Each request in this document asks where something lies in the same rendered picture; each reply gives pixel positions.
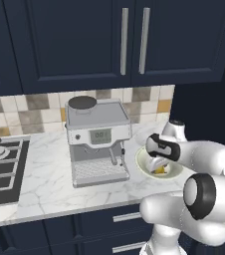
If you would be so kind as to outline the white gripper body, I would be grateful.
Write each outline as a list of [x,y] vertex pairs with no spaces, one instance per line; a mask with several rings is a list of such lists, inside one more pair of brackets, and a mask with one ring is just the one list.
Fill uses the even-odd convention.
[[167,166],[168,165],[168,160],[163,157],[154,157],[150,160],[149,162],[149,170],[150,171],[155,171],[161,166]]

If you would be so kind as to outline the yellow pear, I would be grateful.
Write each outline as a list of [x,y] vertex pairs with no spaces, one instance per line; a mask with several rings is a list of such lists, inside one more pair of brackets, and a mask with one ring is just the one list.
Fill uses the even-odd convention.
[[154,174],[165,174],[168,173],[170,170],[169,165],[168,166],[160,166],[154,171]]

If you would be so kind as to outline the pale cream bowl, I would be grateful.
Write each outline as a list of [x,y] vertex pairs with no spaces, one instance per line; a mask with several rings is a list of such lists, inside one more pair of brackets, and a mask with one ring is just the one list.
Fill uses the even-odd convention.
[[147,162],[149,160],[149,155],[147,154],[145,147],[141,147],[136,155],[135,155],[135,163],[139,170],[147,175],[150,178],[157,179],[157,180],[171,180],[178,177],[182,171],[183,167],[174,163],[170,162],[165,168],[164,173],[153,173],[147,168]]

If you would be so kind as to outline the dark blue wide cupboard door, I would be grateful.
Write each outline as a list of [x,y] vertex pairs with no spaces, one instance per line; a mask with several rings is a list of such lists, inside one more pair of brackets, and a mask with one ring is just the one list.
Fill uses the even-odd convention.
[[[26,95],[130,85],[134,0],[4,0],[4,7]],[[122,8],[128,8],[124,76]]]

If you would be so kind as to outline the dark blue base cupboard door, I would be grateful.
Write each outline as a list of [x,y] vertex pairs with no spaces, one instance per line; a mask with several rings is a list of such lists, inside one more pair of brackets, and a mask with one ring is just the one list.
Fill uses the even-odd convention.
[[0,255],[78,255],[72,217],[0,226]]

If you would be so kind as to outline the silver espresso coffee machine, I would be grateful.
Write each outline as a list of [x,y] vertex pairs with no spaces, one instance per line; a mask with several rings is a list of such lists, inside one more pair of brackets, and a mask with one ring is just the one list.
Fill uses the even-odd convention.
[[132,128],[120,99],[77,96],[65,113],[73,187],[129,180],[124,143]]

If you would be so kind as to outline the dark blue tall cabinet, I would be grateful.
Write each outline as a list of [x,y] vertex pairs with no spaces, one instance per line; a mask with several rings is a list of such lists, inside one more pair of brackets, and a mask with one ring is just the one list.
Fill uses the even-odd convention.
[[189,140],[225,144],[225,71],[221,82],[176,85],[170,117],[185,123]]

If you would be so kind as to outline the dark blue drawer front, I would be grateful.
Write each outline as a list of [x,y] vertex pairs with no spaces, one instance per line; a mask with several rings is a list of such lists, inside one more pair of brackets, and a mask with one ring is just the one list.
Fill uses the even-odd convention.
[[113,222],[113,216],[133,212],[139,212],[138,204],[77,214],[73,220],[73,235],[75,238],[88,238],[130,232],[140,228],[150,228],[150,225],[142,218]]
[[87,240],[81,244],[82,255],[139,255],[140,250],[113,254],[112,248],[136,242],[146,242],[150,234],[150,228],[141,228],[130,232]]

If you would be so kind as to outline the black gas hob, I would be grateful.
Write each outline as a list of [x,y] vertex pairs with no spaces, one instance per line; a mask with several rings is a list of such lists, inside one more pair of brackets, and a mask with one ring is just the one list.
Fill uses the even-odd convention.
[[19,200],[30,138],[0,137],[0,205]]

